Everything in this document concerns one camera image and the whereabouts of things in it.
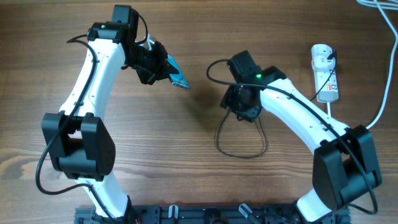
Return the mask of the teal Galaxy smartphone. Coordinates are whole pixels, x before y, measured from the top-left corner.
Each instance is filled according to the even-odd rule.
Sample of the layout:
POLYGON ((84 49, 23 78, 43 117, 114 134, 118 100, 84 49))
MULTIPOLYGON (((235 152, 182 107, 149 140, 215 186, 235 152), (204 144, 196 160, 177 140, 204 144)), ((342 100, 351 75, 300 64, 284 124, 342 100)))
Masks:
POLYGON ((190 85, 188 84, 187 79, 184 77, 175 59, 171 55, 168 55, 167 61, 169 63, 169 80, 171 84, 189 90, 190 85))

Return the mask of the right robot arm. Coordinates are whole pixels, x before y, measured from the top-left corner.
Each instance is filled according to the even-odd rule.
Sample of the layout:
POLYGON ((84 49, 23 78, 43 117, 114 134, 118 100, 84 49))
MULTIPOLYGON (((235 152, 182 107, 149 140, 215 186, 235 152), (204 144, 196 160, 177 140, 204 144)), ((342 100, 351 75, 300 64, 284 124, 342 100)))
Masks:
POLYGON ((234 82, 221 107, 238 120, 253 122, 266 110, 282 120, 313 155, 312 189, 295 203, 301 222, 315 223, 352 206, 369 194, 371 214, 378 210, 374 188, 382 183, 374 139, 368 128, 351 128, 326 114, 303 96, 275 66, 262 69, 248 51, 226 64, 234 82))

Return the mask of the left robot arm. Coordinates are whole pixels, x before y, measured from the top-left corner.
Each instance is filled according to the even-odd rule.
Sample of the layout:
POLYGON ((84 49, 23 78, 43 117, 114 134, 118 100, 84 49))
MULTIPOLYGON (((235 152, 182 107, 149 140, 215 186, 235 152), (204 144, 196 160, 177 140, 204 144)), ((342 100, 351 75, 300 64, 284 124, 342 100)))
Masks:
POLYGON ((119 71, 132 68, 144 85, 168 79, 171 84, 189 89, 181 69, 165 47, 147 35, 137 40, 143 17, 131 6, 117 5, 108 22, 96 22, 86 34, 72 42, 86 47, 86 58, 67 100, 57 113, 42 120, 46 148, 53 168, 85 189, 95 207, 78 211, 76 220, 85 217, 96 223, 139 223, 131 199, 113 173, 116 147, 104 125, 104 115, 119 71))

